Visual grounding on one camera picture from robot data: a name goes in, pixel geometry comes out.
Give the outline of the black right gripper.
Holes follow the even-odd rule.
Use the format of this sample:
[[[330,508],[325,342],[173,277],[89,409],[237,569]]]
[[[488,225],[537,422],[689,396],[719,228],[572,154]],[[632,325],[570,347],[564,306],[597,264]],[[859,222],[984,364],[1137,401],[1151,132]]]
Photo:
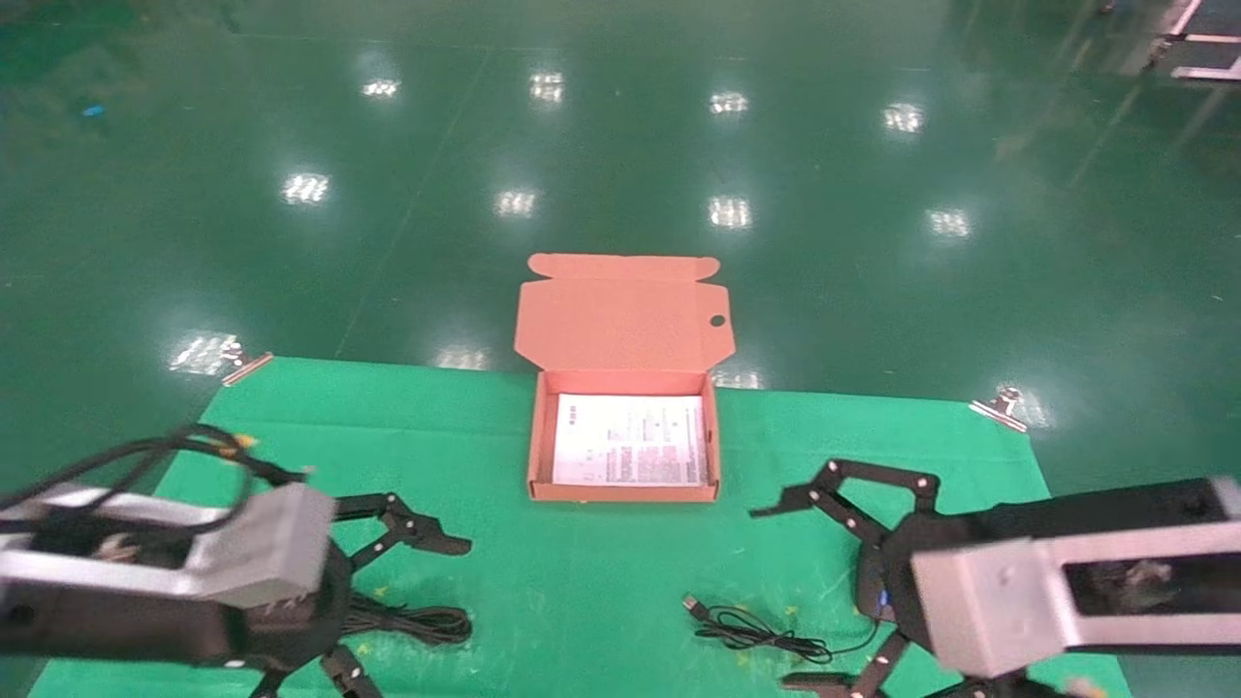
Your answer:
[[[841,487],[908,491],[894,532]],[[1069,652],[1222,652],[1222,481],[1184,479],[939,514],[939,477],[827,460],[755,520],[817,509],[877,548],[898,630],[860,674],[797,672],[781,688],[885,697],[908,640],[957,672],[1011,672]]]

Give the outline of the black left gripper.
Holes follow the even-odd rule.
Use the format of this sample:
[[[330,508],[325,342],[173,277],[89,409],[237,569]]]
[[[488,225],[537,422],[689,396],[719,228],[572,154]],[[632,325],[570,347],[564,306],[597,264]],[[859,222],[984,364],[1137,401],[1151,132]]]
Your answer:
[[[338,645],[352,571],[391,548],[465,556],[473,542],[449,535],[438,518],[414,512],[395,493],[341,496],[335,520],[379,520],[386,533],[350,556],[330,543],[319,590],[302,599],[237,609],[208,600],[17,585],[2,592],[2,655],[194,667],[236,662],[267,671],[249,697],[279,697],[290,672],[320,655],[338,696],[383,697],[352,650]]]

